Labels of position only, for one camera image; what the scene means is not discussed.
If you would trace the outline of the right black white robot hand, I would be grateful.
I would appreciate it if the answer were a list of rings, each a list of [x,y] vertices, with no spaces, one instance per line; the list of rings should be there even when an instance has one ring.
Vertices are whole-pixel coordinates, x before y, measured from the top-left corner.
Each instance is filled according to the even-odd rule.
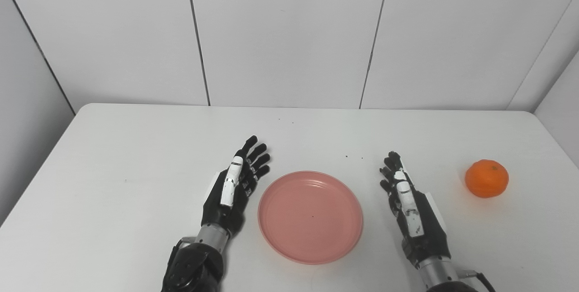
[[[403,252],[416,267],[430,258],[451,258],[447,235],[425,193],[418,191],[408,175],[401,156],[389,152],[380,173],[380,186],[388,195],[389,208],[403,234]]]

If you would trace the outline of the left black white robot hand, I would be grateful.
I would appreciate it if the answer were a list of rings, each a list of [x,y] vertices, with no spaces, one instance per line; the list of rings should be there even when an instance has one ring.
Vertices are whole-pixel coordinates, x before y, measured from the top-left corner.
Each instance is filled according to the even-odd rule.
[[[203,205],[201,225],[217,225],[234,238],[245,222],[244,212],[259,180],[269,173],[267,145],[253,135],[219,172]]]

